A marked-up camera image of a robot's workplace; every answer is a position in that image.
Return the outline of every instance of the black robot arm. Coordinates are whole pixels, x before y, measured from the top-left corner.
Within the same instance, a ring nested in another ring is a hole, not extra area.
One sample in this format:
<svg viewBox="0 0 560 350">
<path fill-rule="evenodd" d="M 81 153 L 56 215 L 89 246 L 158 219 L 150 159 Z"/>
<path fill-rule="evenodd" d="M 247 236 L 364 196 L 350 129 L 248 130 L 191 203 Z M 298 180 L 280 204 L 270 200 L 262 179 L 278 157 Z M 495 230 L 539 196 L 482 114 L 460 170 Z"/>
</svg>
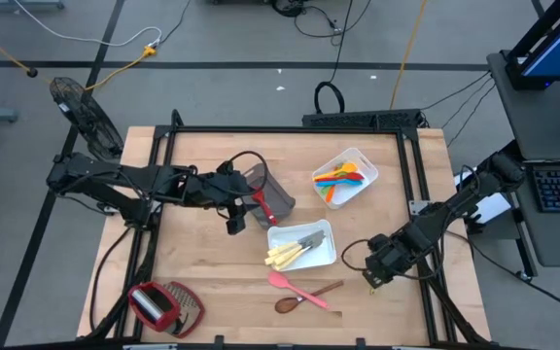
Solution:
<svg viewBox="0 0 560 350">
<path fill-rule="evenodd" d="M 227 209 L 227 231 L 245 228 L 247 209 L 236 199 L 252 194 L 246 178 L 223 162 L 216 172 L 197 174 L 195 166 L 149 165 L 133 167 L 99 161 L 74 153 L 57 156 L 47 185 L 58 195 L 83 193 L 120 211 L 128 227 L 146 229 L 155 206 L 171 203 L 184 207 Z M 112 188 L 136 191 L 129 197 Z"/>
<path fill-rule="evenodd" d="M 481 163 L 474 178 L 445 202 L 432 203 L 390 236 L 377 234 L 368 241 L 371 255 L 366 258 L 363 275 L 373 289 L 405 274 L 435 249 L 455 220 L 470 215 L 476 204 L 494 193 L 517 189 L 524 171 L 514 160 L 496 153 Z"/>
</svg>

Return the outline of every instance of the concrete floor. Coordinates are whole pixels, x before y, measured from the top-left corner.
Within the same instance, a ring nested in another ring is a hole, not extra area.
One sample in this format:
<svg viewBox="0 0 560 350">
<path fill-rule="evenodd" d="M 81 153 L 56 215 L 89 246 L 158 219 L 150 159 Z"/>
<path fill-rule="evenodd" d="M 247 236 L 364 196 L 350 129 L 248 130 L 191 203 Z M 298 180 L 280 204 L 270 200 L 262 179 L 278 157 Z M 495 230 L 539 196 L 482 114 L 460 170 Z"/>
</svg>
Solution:
<svg viewBox="0 0 560 350">
<path fill-rule="evenodd" d="M 183 26 L 154 61 L 330 62 L 327 39 L 297 33 L 292 20 L 256 1 L 225 0 L 212 6 L 192 0 Z M 346 2 L 313 1 L 342 22 Z M 366 0 L 356 0 L 355 18 Z M 100 38 L 116 0 L 67 1 L 65 11 L 37 13 L 46 25 L 69 35 Z M 127 0 L 114 41 L 147 25 L 164 31 L 185 1 Z M 342 61 L 399 63 L 420 6 L 419 0 L 373 1 L 361 23 L 346 35 Z M 437 0 L 429 3 L 409 61 L 485 64 L 488 53 L 510 48 L 536 20 L 531 0 Z M 317 14 L 301 17 L 304 29 L 326 33 Z M 107 61 L 130 61 L 155 34 L 111 48 Z M 54 38 L 24 15 L 0 13 L 0 45 L 21 59 L 93 62 L 98 46 Z M 409 70 L 403 75 L 396 108 L 429 105 L 478 77 L 480 72 Z M 111 69 L 101 69 L 99 79 Z M 95 98 L 122 134 L 132 125 L 168 123 L 178 108 L 186 124 L 299 125 L 314 111 L 312 91 L 330 76 L 325 69 L 133 69 L 99 89 Z M 88 68 L 41 68 L 45 77 L 66 76 L 84 84 Z M 387 109 L 397 71 L 341 70 L 334 83 L 348 111 Z M 467 91 L 427 111 L 441 126 L 470 95 Z M 324 94 L 325 110 L 335 108 Z M 18 69 L 0 68 L 0 107 L 15 108 L 20 119 L 0 123 L 0 316 L 25 247 L 47 193 L 45 177 L 62 147 L 69 124 L 48 87 Z M 467 106 L 445 130 L 450 139 L 472 110 Z M 454 168 L 475 164 L 500 149 L 512 134 L 498 94 L 491 93 L 449 150 Z M 82 140 L 76 148 L 85 150 Z M 7 344 L 68 340 L 75 336 L 103 220 L 75 203 L 57 201 Z M 517 270 L 512 241 L 477 238 L 486 253 Z M 505 345 L 560 349 L 560 305 L 512 280 L 481 257 L 475 261 L 490 330 Z M 535 282 L 560 296 L 560 268 L 540 267 Z"/>
</svg>

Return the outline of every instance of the white plastic container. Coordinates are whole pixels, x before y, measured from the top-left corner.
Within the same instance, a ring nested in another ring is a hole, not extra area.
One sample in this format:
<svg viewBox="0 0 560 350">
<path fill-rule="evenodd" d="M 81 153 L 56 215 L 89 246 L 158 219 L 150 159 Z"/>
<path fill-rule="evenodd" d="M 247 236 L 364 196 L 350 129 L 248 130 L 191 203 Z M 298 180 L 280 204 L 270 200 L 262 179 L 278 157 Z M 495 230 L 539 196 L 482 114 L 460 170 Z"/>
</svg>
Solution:
<svg viewBox="0 0 560 350">
<path fill-rule="evenodd" d="M 327 220 L 319 220 L 316 223 L 298 225 L 293 227 L 270 227 L 267 231 L 267 242 L 269 250 L 283 244 L 295 242 L 308 234 L 322 229 L 325 235 L 321 245 L 317 248 L 308 249 L 294 262 L 282 270 L 291 271 L 300 268 L 323 266 L 336 261 L 336 247 L 332 235 L 332 226 Z"/>
<path fill-rule="evenodd" d="M 315 172 L 312 173 L 312 178 L 314 179 L 316 176 L 323 175 L 325 173 L 334 171 L 334 169 L 342 164 L 352 162 L 356 164 L 358 167 L 358 173 L 362 174 L 365 179 L 362 181 L 360 186 L 354 185 L 336 185 L 334 189 L 334 194 L 332 200 L 328 204 L 331 209 L 338 209 L 342 207 L 346 202 L 348 202 L 351 198 L 355 197 L 364 190 L 368 185 L 370 185 L 377 176 L 379 176 L 379 172 L 377 172 L 377 168 L 373 165 L 368 159 L 363 155 L 358 149 L 350 148 L 345 150 L 345 152 L 341 153 L 340 155 L 336 156 L 334 159 L 328 161 L 326 165 L 320 167 Z M 321 194 L 321 188 L 317 187 L 315 182 L 312 182 L 312 186 L 315 189 L 315 192 L 326 201 L 326 196 Z"/>
</svg>

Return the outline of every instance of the cheese grater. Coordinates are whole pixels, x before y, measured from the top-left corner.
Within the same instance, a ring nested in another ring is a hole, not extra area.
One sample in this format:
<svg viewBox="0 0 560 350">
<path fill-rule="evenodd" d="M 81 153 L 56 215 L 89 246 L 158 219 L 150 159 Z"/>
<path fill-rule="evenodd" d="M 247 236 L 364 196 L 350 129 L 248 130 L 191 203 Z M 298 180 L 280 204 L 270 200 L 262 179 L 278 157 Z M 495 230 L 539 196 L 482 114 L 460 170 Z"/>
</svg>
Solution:
<svg viewBox="0 0 560 350">
<path fill-rule="evenodd" d="M 204 315 L 200 299 L 178 282 L 163 286 L 148 282 L 135 286 L 128 292 L 128 301 L 144 325 L 177 338 L 191 333 Z"/>
</svg>

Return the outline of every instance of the computer monitor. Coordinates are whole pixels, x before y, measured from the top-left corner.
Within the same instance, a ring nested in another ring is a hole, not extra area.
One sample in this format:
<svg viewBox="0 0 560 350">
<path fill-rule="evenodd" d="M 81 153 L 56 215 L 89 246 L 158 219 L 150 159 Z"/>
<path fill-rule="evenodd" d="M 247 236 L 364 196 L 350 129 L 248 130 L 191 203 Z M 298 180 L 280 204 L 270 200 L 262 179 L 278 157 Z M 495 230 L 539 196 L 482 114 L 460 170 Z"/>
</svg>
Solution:
<svg viewBox="0 0 560 350">
<path fill-rule="evenodd" d="M 544 89 L 560 81 L 560 0 L 507 54 L 507 73 L 516 89 Z"/>
</svg>

